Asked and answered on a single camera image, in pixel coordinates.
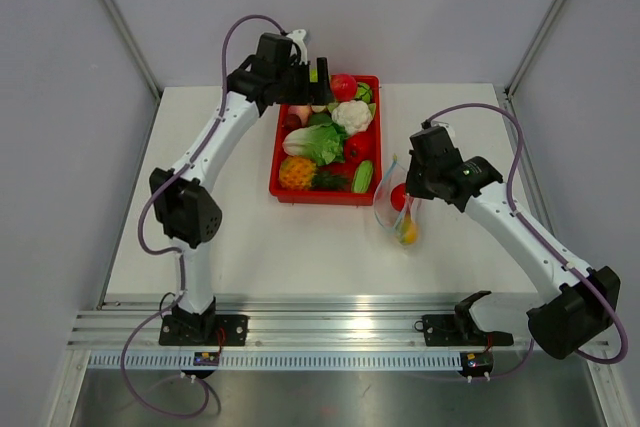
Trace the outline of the dark red onion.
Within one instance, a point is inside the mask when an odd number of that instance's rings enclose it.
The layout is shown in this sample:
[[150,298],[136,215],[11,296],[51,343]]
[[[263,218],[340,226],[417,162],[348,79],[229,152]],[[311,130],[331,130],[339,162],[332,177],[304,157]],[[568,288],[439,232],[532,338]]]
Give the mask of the dark red onion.
[[284,119],[283,126],[289,130],[296,130],[302,127],[302,122],[297,115],[288,114]]

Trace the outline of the red tomato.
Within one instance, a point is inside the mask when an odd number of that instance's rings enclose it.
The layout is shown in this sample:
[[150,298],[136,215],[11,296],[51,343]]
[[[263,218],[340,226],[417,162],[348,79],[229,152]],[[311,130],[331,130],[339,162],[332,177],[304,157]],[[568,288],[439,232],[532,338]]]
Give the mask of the red tomato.
[[402,211],[406,203],[405,184],[396,185],[390,194],[391,206],[398,212]]

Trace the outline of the clear zip top bag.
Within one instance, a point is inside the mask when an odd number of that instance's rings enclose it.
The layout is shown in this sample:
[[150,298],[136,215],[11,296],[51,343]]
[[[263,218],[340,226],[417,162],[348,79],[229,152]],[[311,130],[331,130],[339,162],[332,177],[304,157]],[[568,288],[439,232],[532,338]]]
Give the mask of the clear zip top bag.
[[374,193],[374,215],[378,225],[402,247],[414,245],[420,235],[418,210],[421,200],[406,192],[408,170],[393,156]]

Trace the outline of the yellow orange mango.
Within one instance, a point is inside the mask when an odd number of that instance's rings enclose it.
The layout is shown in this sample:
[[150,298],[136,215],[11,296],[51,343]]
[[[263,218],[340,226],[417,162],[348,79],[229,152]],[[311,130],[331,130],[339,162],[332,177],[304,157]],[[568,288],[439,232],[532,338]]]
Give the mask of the yellow orange mango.
[[407,214],[396,228],[396,238],[401,245],[412,245],[419,235],[419,225]]

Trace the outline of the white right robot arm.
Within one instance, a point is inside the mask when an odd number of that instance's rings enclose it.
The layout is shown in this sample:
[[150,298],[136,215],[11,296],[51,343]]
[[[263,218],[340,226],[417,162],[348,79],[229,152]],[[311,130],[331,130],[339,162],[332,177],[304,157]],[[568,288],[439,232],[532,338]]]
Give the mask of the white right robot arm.
[[558,360],[603,333],[623,328],[616,314],[620,279],[593,269],[521,209],[501,174],[484,158],[462,158],[447,130],[424,123],[410,138],[406,192],[440,199],[483,227],[525,272],[532,296],[499,298],[487,291],[460,301],[454,331],[466,343],[488,333],[531,337]]

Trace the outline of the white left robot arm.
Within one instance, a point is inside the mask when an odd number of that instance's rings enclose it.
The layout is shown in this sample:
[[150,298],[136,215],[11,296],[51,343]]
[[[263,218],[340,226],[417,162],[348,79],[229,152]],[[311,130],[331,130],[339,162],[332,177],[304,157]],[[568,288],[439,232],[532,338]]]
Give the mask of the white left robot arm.
[[265,33],[254,54],[224,79],[212,118],[187,152],[167,171],[150,177],[157,220],[178,254],[178,306],[188,314],[181,333],[195,345],[215,335],[216,321],[204,312],[214,303],[210,242],[222,223],[211,196],[224,164],[244,134],[273,104],[323,105],[333,101],[328,61],[311,62],[308,33]]

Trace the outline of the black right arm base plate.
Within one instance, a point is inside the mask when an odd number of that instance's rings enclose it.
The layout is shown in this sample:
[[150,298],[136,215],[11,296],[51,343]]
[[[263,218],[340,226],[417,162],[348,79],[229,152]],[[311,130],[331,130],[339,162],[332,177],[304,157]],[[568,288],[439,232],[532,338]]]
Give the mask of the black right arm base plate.
[[427,347],[509,347],[514,344],[512,334],[482,332],[476,327],[460,329],[453,314],[426,314],[413,324],[421,333]]

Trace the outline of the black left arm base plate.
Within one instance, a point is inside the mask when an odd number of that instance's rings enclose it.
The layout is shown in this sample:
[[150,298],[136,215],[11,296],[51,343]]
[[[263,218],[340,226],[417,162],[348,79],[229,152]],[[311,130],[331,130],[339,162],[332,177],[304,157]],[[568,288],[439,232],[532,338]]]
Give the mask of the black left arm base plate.
[[242,347],[246,344],[249,318],[236,314],[182,318],[167,315],[159,334],[161,346]]

